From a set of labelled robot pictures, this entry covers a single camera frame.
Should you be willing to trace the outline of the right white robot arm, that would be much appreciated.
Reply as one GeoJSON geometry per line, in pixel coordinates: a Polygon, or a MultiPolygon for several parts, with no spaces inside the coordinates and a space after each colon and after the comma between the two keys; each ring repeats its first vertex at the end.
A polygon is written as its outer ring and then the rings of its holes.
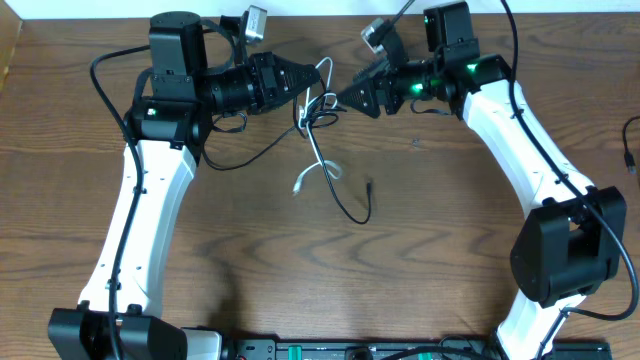
{"type": "Polygon", "coordinates": [[[626,202],[618,189],[595,186],[556,146],[527,104],[516,62],[481,53],[465,2],[427,8],[423,17],[429,59],[411,60],[395,20],[376,19],[361,33],[376,60],[338,100],[372,118],[440,100],[488,147],[525,217],[510,253],[518,291],[490,356],[541,359],[583,301],[632,267],[623,243],[626,202]]]}

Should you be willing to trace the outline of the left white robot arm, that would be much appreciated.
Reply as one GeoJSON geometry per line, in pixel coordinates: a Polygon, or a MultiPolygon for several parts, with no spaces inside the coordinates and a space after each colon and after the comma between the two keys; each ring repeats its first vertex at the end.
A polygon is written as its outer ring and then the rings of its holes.
{"type": "Polygon", "coordinates": [[[152,17],[151,64],[131,107],[115,117],[126,147],[107,238],[77,306],[55,309],[48,324],[61,358],[233,357],[219,332],[163,320],[164,271],[181,202],[218,121],[270,112],[320,79],[311,65],[247,52],[264,38],[266,19],[257,6],[218,21],[185,11],[152,17]]]}

